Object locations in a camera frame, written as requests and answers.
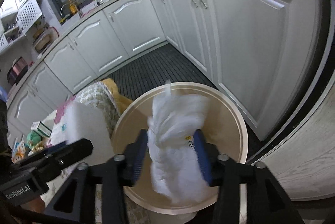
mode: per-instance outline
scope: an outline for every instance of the patterned cloth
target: patterned cloth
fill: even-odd
[[[106,79],[102,82],[96,82],[83,90],[81,90],[76,96],[74,101],[80,102],[85,105],[90,105],[98,108],[102,111],[104,120],[106,122],[106,127],[111,138],[115,125],[120,118],[120,115],[125,111],[125,109],[132,103],[132,101],[119,94],[118,87],[112,79]],[[64,111],[60,113],[57,121],[53,127],[53,133],[57,134],[57,131],[62,130],[62,117]],[[57,190],[61,187],[63,182],[71,174],[72,170],[75,168],[71,166],[64,169],[59,177],[51,182],[48,182],[48,186],[51,191],[42,195],[42,199],[45,201],[46,205],[55,195]],[[102,186],[97,185],[96,187],[96,199],[95,199],[95,223],[102,223]],[[125,203],[127,207],[128,219],[130,224],[150,224],[150,218],[148,211],[143,207],[137,205],[131,199],[125,195]]]

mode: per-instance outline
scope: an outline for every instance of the yellow cloth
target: yellow cloth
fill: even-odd
[[[128,108],[129,105],[133,101],[131,99],[119,94],[119,88],[115,84],[113,79],[107,78],[107,79],[103,80],[102,83],[105,84],[107,86],[107,88],[110,90],[111,94],[114,97],[115,103],[118,106],[118,109],[119,109],[120,113],[122,114],[126,110],[126,108]]]

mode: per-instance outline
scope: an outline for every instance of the silver screw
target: silver screw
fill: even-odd
[[[229,156],[227,154],[219,154],[219,155],[217,155],[217,159],[219,161],[227,161],[227,160],[229,160]]]
[[[259,169],[264,169],[264,168],[266,168],[266,165],[265,165],[264,162],[256,162],[255,167],[257,167]]]
[[[78,170],[85,170],[88,168],[88,164],[87,163],[80,163],[77,165],[77,169]]]
[[[115,160],[116,162],[121,162],[121,161],[123,161],[125,158],[126,158],[126,157],[125,157],[123,154],[117,154],[117,155],[114,156],[114,160]]]

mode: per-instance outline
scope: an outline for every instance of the faucet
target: faucet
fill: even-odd
[[[78,14],[79,14],[79,17],[81,18],[81,16],[83,15],[83,13],[78,9],[78,7],[77,7],[74,3],[66,3],[66,4],[64,4],[64,5],[62,6],[61,11],[60,11],[60,13],[61,13],[61,17],[63,17],[63,16],[62,16],[62,10],[63,10],[63,8],[64,8],[66,5],[74,5],[74,7],[76,8],[76,11],[77,11]]]

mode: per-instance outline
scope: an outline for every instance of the pink patterned fabric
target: pink patterned fabric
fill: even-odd
[[[58,124],[61,121],[61,118],[64,116],[65,114],[65,110],[67,108],[67,106],[74,101],[74,99],[76,98],[76,96],[72,96],[69,98],[69,100],[66,100],[62,105],[60,105],[57,109],[56,109],[56,117],[54,119],[54,123]]]

